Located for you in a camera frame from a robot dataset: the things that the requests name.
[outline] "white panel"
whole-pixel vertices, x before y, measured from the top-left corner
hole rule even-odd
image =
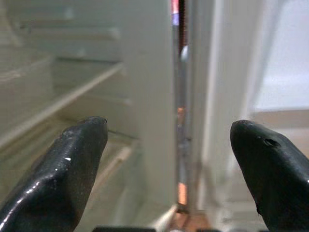
[[[253,120],[272,129],[309,127],[309,110],[255,112]]]
[[[110,63],[103,62],[88,62],[83,61],[76,62],[58,62],[54,65],[53,72],[53,82],[54,86],[60,92],[65,92],[68,89],[75,87],[77,83],[82,83],[85,79],[86,71],[89,71],[90,75],[99,73],[100,70],[105,69],[109,66]],[[105,80],[103,83],[98,84],[92,90],[89,91],[89,94],[95,96],[107,96],[113,98],[129,98],[129,77],[124,75],[123,69],[119,72],[116,72],[109,79]]]
[[[71,7],[24,7],[10,9],[10,15],[19,25],[41,23],[44,21],[70,21],[74,18]]]
[[[0,147],[27,132],[65,106],[84,95],[104,80],[121,71],[122,64],[104,62],[78,62],[60,60],[52,67],[52,76],[69,78],[73,83],[70,89],[62,92],[54,87],[54,95],[47,101],[28,108],[13,126],[0,136]]]
[[[57,57],[119,61],[113,0],[6,1],[8,18],[27,46]]]
[[[231,171],[228,181],[224,186],[224,191],[228,193],[223,196],[224,202],[253,202],[252,195],[238,165]]]
[[[119,40],[117,28],[83,27],[83,28],[33,28],[20,31],[25,36],[45,39],[75,40]]]
[[[0,45],[20,45],[20,41],[13,34],[6,17],[6,8],[3,0],[0,0]]]
[[[205,7],[199,10],[197,18],[208,12]],[[207,78],[205,110],[200,108],[193,113],[204,117],[198,209],[205,210],[212,226],[218,229],[228,229],[224,227],[228,223],[220,211],[230,194],[226,184],[236,163],[231,152],[230,127],[233,121],[249,118],[252,113],[278,10],[279,4],[273,0],[215,1],[212,29],[200,24],[191,41],[192,47],[200,45],[200,40],[205,41],[205,47],[211,46],[210,53],[206,49],[192,51],[194,80]],[[210,44],[208,33],[199,31],[211,33]],[[199,89],[202,88],[193,87],[193,91],[202,96]],[[233,210],[246,211],[241,206],[235,209],[232,206],[229,210],[232,213]],[[247,219],[250,220],[249,217],[244,217],[242,222],[237,222],[237,218],[231,220],[245,228],[249,225]]]
[[[53,96],[53,59],[44,52],[2,46],[0,60],[0,130],[4,136],[31,109]]]
[[[108,120],[108,129],[138,137],[132,102],[125,98],[86,94],[64,108],[60,115],[79,120],[90,115],[102,116]]]
[[[171,206],[176,202],[176,115],[170,2],[116,2],[148,191],[151,198]]]
[[[308,74],[265,76],[254,110],[270,112],[309,109]]]
[[[309,2],[284,0],[269,54],[265,78],[308,76]]]
[[[205,98],[207,88],[208,62],[210,61],[210,43],[212,34],[212,21],[214,15],[214,1],[189,1],[189,27],[188,27],[188,62],[186,77],[190,117],[188,120],[187,137],[192,140],[192,150],[188,157],[188,204],[192,213],[196,210],[197,185],[199,182],[199,168],[201,163],[201,150],[203,144]]]

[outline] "white plastic surface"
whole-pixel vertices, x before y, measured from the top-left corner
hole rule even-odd
[[[278,26],[255,111],[309,109],[309,2],[280,1]]]
[[[25,48],[0,47],[0,129],[5,131],[27,111],[50,99],[51,56]]]
[[[26,46],[56,57],[120,61],[115,0],[5,0],[8,19]]]
[[[34,160],[46,152],[54,139],[56,139],[66,127],[75,124],[75,121],[53,117],[34,127],[18,140],[0,149],[0,202],[12,190]],[[118,164],[121,163],[121,160],[116,158],[125,152],[125,156],[121,156],[123,157],[122,161],[125,161],[131,153],[135,152],[135,149],[136,140],[123,135],[109,133],[109,140],[100,161],[96,183],[94,184],[93,191],[89,198],[86,212],[88,212],[90,206],[95,205],[95,207],[99,208],[102,212],[108,213],[108,209],[105,208],[105,205],[98,205],[96,199],[101,198],[102,195],[97,195],[96,192],[100,191],[99,189],[105,185],[110,175],[117,172],[116,168],[118,168]],[[106,174],[107,167],[114,159],[116,159],[115,168],[111,169],[110,173]]]
[[[198,14],[193,12],[193,18],[205,18],[208,13],[205,2],[208,1],[192,1],[197,6],[198,3],[203,5],[197,8]],[[194,81],[207,79],[203,88],[193,90],[199,96],[206,92],[203,98],[205,109],[193,112],[204,121],[203,136],[200,137],[202,164],[197,207],[206,212],[216,229],[227,231],[235,228],[233,225],[245,229],[255,220],[254,206],[246,208],[246,204],[242,204],[254,204],[245,184],[235,181],[233,188],[227,186],[230,178],[234,178],[232,171],[236,163],[229,135],[234,121],[250,118],[252,113],[276,22],[277,5],[273,0],[214,1],[212,27],[200,20],[202,23],[194,28],[194,37],[189,41],[193,47]],[[201,44],[199,41],[204,44],[196,48],[195,44]],[[210,52],[205,49],[207,46],[211,47]],[[234,202],[227,208],[229,201]],[[251,226],[251,231],[265,228],[258,220],[256,225],[255,228]]]
[[[149,198],[176,202],[176,115],[170,2],[121,0],[121,48],[143,147]]]
[[[6,17],[6,8],[0,0],[0,45],[20,45],[20,41],[13,34]]]
[[[12,123],[7,125],[7,130],[0,136],[0,147],[74,102],[78,97],[120,71],[121,68],[121,64],[105,62],[55,61],[52,65],[52,79],[55,84],[53,95],[26,108],[18,120],[11,119]],[[64,82],[67,79],[71,83],[70,88],[63,91],[61,85],[57,85],[56,78]]]

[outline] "white plastic shelf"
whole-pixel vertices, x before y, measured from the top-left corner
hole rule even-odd
[[[112,161],[99,168],[76,232],[97,226],[149,227],[162,232],[170,223],[176,204],[168,206],[148,197],[143,155],[138,141],[131,141],[113,151]]]
[[[53,94],[48,101],[27,109],[7,122],[1,132],[0,147],[63,109],[86,92],[121,71],[121,63],[56,60],[52,65]]]
[[[48,147],[61,132],[76,123],[53,116],[0,149],[0,202],[13,189],[32,163],[46,153]],[[126,160],[135,150],[137,144],[134,139],[112,132],[109,132],[108,137],[98,168],[97,180],[93,187],[94,193],[96,189],[104,185],[103,180],[106,181],[115,170],[115,164]]]

